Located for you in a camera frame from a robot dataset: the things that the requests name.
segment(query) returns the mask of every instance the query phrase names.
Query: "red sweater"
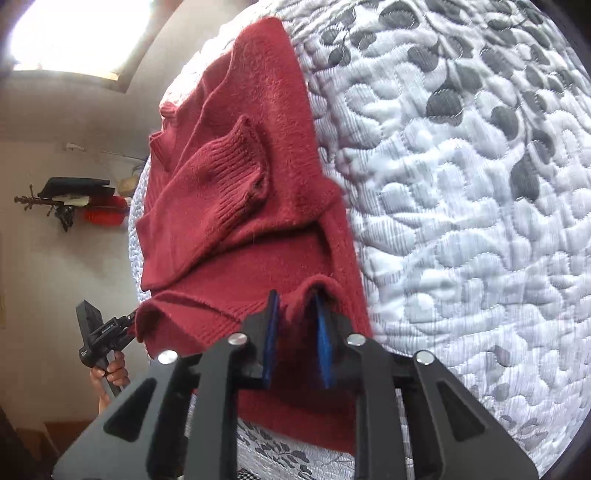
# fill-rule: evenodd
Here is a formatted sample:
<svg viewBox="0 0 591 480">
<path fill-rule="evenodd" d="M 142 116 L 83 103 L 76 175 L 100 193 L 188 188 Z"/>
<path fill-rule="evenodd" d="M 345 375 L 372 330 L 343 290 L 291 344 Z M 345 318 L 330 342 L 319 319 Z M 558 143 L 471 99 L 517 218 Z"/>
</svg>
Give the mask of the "red sweater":
<svg viewBox="0 0 591 480">
<path fill-rule="evenodd" d="M 351 399 L 305 385 L 316 368 L 315 289 L 370 335 L 339 187 L 322 175 L 306 87 L 281 22 L 262 20 L 214 62 L 151 138 L 142 288 L 136 316 L 152 357 L 203 351 L 281 296 L 271 391 L 243 391 L 239 415 L 290 437 L 353 452 Z"/>
</svg>

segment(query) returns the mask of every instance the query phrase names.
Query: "window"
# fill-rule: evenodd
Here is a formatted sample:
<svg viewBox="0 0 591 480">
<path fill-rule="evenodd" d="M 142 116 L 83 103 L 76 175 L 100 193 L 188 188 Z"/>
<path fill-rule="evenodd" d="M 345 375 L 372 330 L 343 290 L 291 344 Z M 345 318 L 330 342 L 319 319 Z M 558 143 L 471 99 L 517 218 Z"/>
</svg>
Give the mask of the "window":
<svg viewBox="0 0 591 480">
<path fill-rule="evenodd" d="M 16 72 L 93 80 L 125 91 L 181 0 L 35 0 L 10 40 Z"/>
</svg>

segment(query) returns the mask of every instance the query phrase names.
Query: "human hand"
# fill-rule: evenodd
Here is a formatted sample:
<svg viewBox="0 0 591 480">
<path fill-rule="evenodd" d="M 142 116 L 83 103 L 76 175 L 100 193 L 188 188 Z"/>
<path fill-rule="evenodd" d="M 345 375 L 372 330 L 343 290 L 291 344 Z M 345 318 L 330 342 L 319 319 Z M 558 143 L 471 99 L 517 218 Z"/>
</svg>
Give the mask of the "human hand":
<svg viewBox="0 0 591 480">
<path fill-rule="evenodd" d="M 115 360 L 107 367 L 107 380 L 117 387 L 129 385 L 129 373 L 125 369 L 125 355 L 122 352 L 115 352 Z M 105 371 L 99 367 L 90 369 L 90 382 L 99 396 L 99 414 L 111 403 L 108 393 L 100 381 L 105 376 Z"/>
</svg>

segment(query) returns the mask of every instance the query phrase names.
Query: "quilted bedspread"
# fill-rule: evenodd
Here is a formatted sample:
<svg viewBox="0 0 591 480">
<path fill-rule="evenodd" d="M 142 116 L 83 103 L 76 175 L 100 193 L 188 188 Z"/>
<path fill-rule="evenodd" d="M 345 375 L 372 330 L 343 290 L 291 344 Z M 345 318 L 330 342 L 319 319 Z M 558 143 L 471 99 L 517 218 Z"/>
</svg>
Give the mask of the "quilted bedspread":
<svg viewBox="0 0 591 480">
<path fill-rule="evenodd" d="M 375 338 L 433 351 L 543 474 L 591 407 L 588 74 L 529 1 L 275 0 L 224 25 L 164 100 L 270 15 L 343 189 Z M 148 171 L 130 221 L 140 300 Z M 353 475 L 348 455 L 243 422 L 239 461 L 269 478 Z"/>
</svg>

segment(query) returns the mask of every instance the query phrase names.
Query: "finger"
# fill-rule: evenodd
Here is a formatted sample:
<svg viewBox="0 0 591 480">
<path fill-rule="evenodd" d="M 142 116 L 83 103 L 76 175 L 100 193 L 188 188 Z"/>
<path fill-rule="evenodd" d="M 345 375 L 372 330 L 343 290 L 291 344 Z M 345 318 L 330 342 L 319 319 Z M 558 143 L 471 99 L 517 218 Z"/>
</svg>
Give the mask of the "finger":
<svg viewBox="0 0 591 480">
<path fill-rule="evenodd" d="M 120 370 L 123 367 L 125 367 L 125 360 L 122 358 L 119 358 L 117 360 L 113 360 L 109 366 L 107 367 L 107 371 L 109 373 L 113 373 L 116 370 Z"/>
<path fill-rule="evenodd" d="M 120 368 L 116 372 L 113 372 L 113 373 L 107 375 L 107 380 L 109 382 L 115 382 L 116 380 L 121 380 L 122 378 L 125 378 L 128 376 L 129 376 L 129 374 L 127 373 L 127 370 L 125 368 Z"/>
<path fill-rule="evenodd" d="M 101 376 L 96 376 L 96 374 L 93 373 L 93 370 L 94 369 L 90 370 L 90 383 L 92 384 L 92 388 L 95 391 L 95 393 L 98 395 L 99 400 L 101 400 L 101 401 L 106 400 L 107 402 L 109 402 L 109 396 L 107 395 L 107 392 L 105 391 L 105 388 L 103 387 L 103 384 L 100 381 Z"/>
<path fill-rule="evenodd" d="M 130 382 L 131 380 L 129 379 L 129 377 L 123 377 L 119 380 L 115 380 L 113 382 L 113 385 L 116 385 L 117 387 L 124 387 L 126 385 L 129 385 Z"/>
<path fill-rule="evenodd" d="M 101 377 L 105 376 L 105 371 L 102 368 L 99 367 L 92 367 L 90 369 L 90 376 L 93 378 L 98 378 L 100 379 Z"/>
</svg>

